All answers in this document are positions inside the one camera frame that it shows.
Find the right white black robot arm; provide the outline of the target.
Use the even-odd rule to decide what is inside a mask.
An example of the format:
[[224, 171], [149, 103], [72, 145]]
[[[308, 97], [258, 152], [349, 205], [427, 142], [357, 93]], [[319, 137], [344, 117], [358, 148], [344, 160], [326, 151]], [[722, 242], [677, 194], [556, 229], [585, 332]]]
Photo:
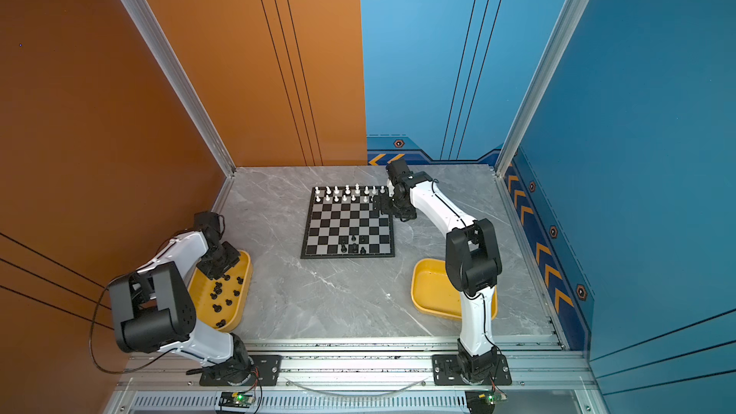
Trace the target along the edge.
[[445, 270], [460, 294], [461, 332], [458, 363], [461, 375], [474, 384], [489, 379], [502, 353], [493, 338], [493, 304], [502, 273], [496, 230], [452, 202], [426, 172], [412, 172], [404, 159], [386, 166], [386, 188], [377, 194], [379, 210], [403, 222], [423, 213], [446, 237]]

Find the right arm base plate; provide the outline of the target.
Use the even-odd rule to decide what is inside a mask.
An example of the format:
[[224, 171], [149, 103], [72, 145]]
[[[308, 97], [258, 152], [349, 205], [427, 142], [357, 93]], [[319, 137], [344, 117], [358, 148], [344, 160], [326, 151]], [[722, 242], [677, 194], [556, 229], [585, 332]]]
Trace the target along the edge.
[[460, 354], [431, 357], [433, 381], [439, 386], [510, 386], [511, 368], [504, 354], [490, 353], [482, 358]]

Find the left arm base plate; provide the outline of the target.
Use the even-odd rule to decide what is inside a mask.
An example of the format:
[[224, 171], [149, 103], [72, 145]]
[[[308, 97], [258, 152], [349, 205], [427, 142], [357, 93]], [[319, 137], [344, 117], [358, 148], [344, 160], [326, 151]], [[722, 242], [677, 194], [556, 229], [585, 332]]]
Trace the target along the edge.
[[201, 386], [272, 387], [279, 379], [283, 358], [280, 355], [249, 356], [245, 362], [235, 358], [214, 366], [201, 368]]

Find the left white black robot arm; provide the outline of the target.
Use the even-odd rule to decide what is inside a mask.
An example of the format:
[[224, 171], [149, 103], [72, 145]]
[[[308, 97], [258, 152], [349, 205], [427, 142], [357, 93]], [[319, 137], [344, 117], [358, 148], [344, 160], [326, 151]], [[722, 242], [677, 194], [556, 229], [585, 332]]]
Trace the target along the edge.
[[252, 278], [250, 256], [224, 241], [225, 221], [194, 216], [147, 264], [107, 287], [113, 330], [125, 353], [197, 362], [203, 385], [253, 385], [256, 366], [234, 330]]

